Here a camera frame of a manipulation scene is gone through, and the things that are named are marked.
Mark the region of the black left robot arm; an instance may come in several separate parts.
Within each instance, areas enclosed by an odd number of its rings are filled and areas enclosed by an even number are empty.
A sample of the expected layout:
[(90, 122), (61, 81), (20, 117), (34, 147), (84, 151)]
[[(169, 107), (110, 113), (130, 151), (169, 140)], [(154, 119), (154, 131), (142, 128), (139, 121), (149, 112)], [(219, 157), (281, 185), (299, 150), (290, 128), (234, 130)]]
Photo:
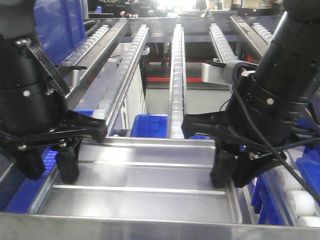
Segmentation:
[(0, 3), (0, 153), (37, 180), (45, 171), (40, 147), (50, 146), (62, 181), (73, 184), (83, 137), (101, 143), (108, 130), (105, 120), (69, 110), (69, 87), (41, 47), (34, 6)]

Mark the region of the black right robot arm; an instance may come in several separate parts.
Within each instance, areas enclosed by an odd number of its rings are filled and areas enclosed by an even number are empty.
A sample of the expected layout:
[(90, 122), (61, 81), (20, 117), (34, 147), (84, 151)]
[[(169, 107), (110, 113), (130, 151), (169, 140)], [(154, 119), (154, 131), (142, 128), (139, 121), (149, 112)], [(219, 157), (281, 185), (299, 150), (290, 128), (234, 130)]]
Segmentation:
[(260, 135), (278, 152), (315, 148), (320, 135), (296, 125), (320, 86), (320, 3), (286, 0), (285, 13), (258, 65), (240, 62), (232, 72), (234, 92), (224, 111), (186, 114), (182, 132), (213, 137), (210, 178), (216, 189), (232, 180), (244, 187), (280, 165)]

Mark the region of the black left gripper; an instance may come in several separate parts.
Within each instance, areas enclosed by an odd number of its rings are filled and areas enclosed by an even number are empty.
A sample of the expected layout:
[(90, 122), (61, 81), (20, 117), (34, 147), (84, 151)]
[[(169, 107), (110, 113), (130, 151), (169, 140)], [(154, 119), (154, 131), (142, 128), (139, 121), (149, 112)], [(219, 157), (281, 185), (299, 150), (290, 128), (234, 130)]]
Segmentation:
[(38, 147), (52, 146), (55, 162), (64, 184), (72, 185), (79, 177), (79, 151), (82, 138), (102, 143), (108, 133), (104, 119), (68, 111), (57, 124), (37, 133), (14, 135), (0, 130), (0, 154), (13, 162), (31, 180), (38, 180), (46, 168)]

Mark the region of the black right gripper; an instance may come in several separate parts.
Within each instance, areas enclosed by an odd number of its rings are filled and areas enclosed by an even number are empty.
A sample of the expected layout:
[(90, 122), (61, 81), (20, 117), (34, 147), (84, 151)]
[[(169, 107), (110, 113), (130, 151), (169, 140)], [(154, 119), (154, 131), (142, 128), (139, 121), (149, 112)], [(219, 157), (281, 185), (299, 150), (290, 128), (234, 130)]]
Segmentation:
[(243, 188), (254, 178), (281, 166), (260, 132), (278, 153), (293, 147), (293, 123), (250, 111), (225, 111), (186, 114), (181, 125), (185, 138), (201, 135), (215, 138), (215, 155), (210, 178), (215, 189), (224, 188), (232, 177), (236, 188)]

